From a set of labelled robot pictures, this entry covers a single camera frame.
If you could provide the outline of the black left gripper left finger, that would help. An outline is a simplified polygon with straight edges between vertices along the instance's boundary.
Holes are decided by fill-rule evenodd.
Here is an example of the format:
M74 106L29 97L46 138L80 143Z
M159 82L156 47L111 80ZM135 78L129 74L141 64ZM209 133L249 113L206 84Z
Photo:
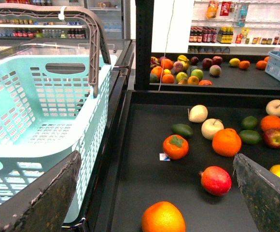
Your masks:
M81 155L74 151L0 205L0 232L59 232L76 192Z

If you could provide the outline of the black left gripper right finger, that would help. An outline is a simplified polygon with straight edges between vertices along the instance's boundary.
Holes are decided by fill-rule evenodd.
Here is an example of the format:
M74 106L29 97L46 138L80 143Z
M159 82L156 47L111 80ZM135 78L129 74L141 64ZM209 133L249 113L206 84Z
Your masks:
M238 188L260 232L280 232L280 178L243 154L233 160Z

